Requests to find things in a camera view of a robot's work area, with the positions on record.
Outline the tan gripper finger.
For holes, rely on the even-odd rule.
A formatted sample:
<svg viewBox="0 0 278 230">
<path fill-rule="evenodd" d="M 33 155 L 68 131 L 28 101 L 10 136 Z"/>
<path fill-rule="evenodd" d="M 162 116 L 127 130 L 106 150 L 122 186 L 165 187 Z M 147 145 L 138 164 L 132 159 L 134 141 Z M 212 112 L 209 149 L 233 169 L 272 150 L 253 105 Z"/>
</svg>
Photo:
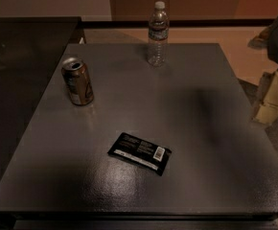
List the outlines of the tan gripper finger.
<svg viewBox="0 0 278 230">
<path fill-rule="evenodd" d="M 278 69 L 264 72 L 258 86 L 254 103 L 253 120 L 271 125 L 278 118 Z"/>
</svg>

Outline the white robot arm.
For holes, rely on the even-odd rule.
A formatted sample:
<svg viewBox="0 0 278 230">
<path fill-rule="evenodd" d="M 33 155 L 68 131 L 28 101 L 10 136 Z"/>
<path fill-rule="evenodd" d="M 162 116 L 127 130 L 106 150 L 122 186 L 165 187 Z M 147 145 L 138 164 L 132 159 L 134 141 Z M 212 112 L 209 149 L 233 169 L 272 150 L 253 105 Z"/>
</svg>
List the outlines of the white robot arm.
<svg viewBox="0 0 278 230">
<path fill-rule="evenodd" d="M 266 49 L 269 60 L 278 64 L 278 16 L 248 46 L 253 49 Z M 273 73 L 263 73 L 258 94 L 254 102 L 252 119 L 258 123 L 271 125 L 278 118 L 278 68 Z"/>
</svg>

